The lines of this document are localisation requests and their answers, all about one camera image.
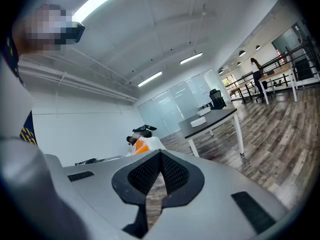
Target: wooden floor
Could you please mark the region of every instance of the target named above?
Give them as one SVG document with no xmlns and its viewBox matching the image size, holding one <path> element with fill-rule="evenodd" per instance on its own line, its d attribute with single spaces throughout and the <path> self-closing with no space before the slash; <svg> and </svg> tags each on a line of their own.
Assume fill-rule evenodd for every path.
<svg viewBox="0 0 320 240">
<path fill-rule="evenodd" d="M 308 192 L 319 170 L 320 87 L 276 93 L 269 105 L 234 101 L 241 127 L 244 158 L 239 155 L 233 120 L 195 138 L 201 158 L 237 169 L 266 188 L 288 208 L 294 207 Z M 161 139 L 172 151 L 192 155 L 180 131 Z M 166 196 L 160 176 L 147 196 L 148 223 L 151 227 Z"/>
</svg>

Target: white table leg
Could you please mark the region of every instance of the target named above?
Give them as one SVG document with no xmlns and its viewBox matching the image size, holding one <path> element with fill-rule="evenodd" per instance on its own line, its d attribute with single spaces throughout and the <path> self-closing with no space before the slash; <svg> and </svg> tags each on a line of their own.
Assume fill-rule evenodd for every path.
<svg viewBox="0 0 320 240">
<path fill-rule="evenodd" d="M 293 72 L 292 72 L 292 69 L 290 68 L 290 70 L 289 70 L 289 79 L 290 79 L 292 90 L 293 90 L 294 101 L 297 102 L 297 94 L 296 94 L 296 89 L 295 89 L 295 83 L 294 83 L 294 79 L 293 79 L 291 74 L 293 74 Z"/>
<path fill-rule="evenodd" d="M 264 88 L 264 85 L 262 84 L 262 82 L 259 82 L 259 83 L 261 85 L 261 88 L 262 88 L 262 91 L 263 91 L 263 94 L 264 94 L 265 102 L 266 102 L 267 105 L 269 105 L 269 100 L 268 100 L 267 93 L 266 93 L 266 90 Z"/>
<path fill-rule="evenodd" d="M 271 87 L 272 87 L 273 94 L 276 94 L 275 88 L 274 88 L 274 84 L 272 83 L 271 78 L 270 78 L 270 84 L 271 84 Z"/>
<path fill-rule="evenodd" d="M 292 62 L 290 62 L 290 72 L 291 72 L 291 74 L 293 75 L 292 79 L 294 80 L 294 83 L 295 83 L 295 84 L 294 84 L 294 85 L 295 85 L 295 89 L 298 90 L 298 86 L 296 85 L 296 83 L 297 83 L 296 75 L 295 75 L 295 73 L 294 73 L 294 71 L 293 71 L 293 69 L 292 69 L 291 63 L 292 63 Z"/>
<path fill-rule="evenodd" d="M 190 147 L 191 147 L 191 149 L 192 149 L 192 152 L 193 152 L 194 156 L 199 158 L 200 156 L 199 156 L 199 154 L 198 154 L 198 151 L 197 151 L 197 149 L 196 149 L 196 146 L 195 146 L 195 144 L 194 144 L 194 141 L 193 141 L 192 139 L 189 139 L 188 142 L 189 142 L 189 145 L 190 145 Z"/>
<path fill-rule="evenodd" d="M 233 120 L 234 120 L 234 127 L 235 127 L 236 136 L 238 138 L 240 155 L 243 155 L 245 152 L 244 151 L 244 142 L 242 140 L 241 128 L 240 128 L 238 116 L 236 113 L 233 116 Z"/>
</svg>

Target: black table top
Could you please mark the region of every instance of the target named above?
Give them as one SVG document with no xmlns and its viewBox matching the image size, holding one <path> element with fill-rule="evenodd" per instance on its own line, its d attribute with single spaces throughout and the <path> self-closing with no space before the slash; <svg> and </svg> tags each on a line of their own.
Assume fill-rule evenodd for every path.
<svg viewBox="0 0 320 240">
<path fill-rule="evenodd" d="M 222 121 L 223 119 L 230 116 L 232 113 L 237 111 L 233 105 L 228 106 L 224 109 L 217 109 L 217 110 L 211 110 L 209 113 L 206 113 L 203 116 L 198 116 L 197 114 L 187 118 L 184 121 L 179 122 L 179 126 L 181 129 L 181 132 L 184 136 L 184 138 L 192 137 L 193 135 L 196 135 L 200 133 L 201 131 L 217 124 L 218 122 Z M 203 124 L 200 124 L 196 127 L 192 127 L 191 122 L 194 120 L 197 120 L 199 118 L 205 117 L 206 122 Z"/>
</svg>

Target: window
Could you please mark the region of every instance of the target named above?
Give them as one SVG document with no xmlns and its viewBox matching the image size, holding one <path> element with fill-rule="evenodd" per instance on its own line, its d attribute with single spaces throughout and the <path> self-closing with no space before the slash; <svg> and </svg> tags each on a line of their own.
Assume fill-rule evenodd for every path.
<svg viewBox="0 0 320 240">
<path fill-rule="evenodd" d="M 231 83 L 234 83 L 236 81 L 235 77 L 233 74 L 228 75 L 226 78 L 222 79 L 222 82 L 225 86 L 230 85 Z"/>
<path fill-rule="evenodd" d="M 226 88 L 227 90 L 228 90 L 228 89 L 231 89 L 231 88 L 233 88 L 233 87 L 236 87 L 236 86 L 238 85 L 238 83 L 236 82 L 236 79 L 235 79 L 235 77 L 234 77 L 233 74 L 228 75 L 226 78 L 222 79 L 222 82 L 223 82 L 224 86 L 228 86 L 228 85 L 229 85 L 229 86 Z M 238 92 L 235 92 L 235 93 L 232 94 L 232 95 L 235 95 L 236 97 L 237 97 L 237 96 L 240 96 L 240 94 L 239 94 Z"/>
</svg>

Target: glass partition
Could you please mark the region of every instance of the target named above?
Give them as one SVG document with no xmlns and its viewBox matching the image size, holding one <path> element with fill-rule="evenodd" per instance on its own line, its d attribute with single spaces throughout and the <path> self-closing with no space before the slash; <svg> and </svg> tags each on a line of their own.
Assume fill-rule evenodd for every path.
<svg viewBox="0 0 320 240">
<path fill-rule="evenodd" d="M 197 113 L 198 105 L 185 82 L 178 84 L 169 91 L 178 105 L 184 119 L 190 118 Z"/>
<path fill-rule="evenodd" d="M 164 120 L 160 116 L 160 113 L 152 100 L 149 100 L 146 103 L 138 106 L 138 110 L 146 125 L 157 128 L 157 130 L 153 132 L 153 136 L 157 136 L 159 139 L 161 139 L 170 134 Z"/>
<path fill-rule="evenodd" d="M 209 97 L 210 88 L 202 75 L 196 75 L 185 82 L 190 88 L 198 106 L 202 106 L 211 101 Z"/>
<path fill-rule="evenodd" d="M 179 122 L 184 120 L 184 117 L 178 108 L 173 96 L 169 91 L 153 99 L 163 121 L 165 122 L 170 134 L 180 130 Z"/>
</svg>

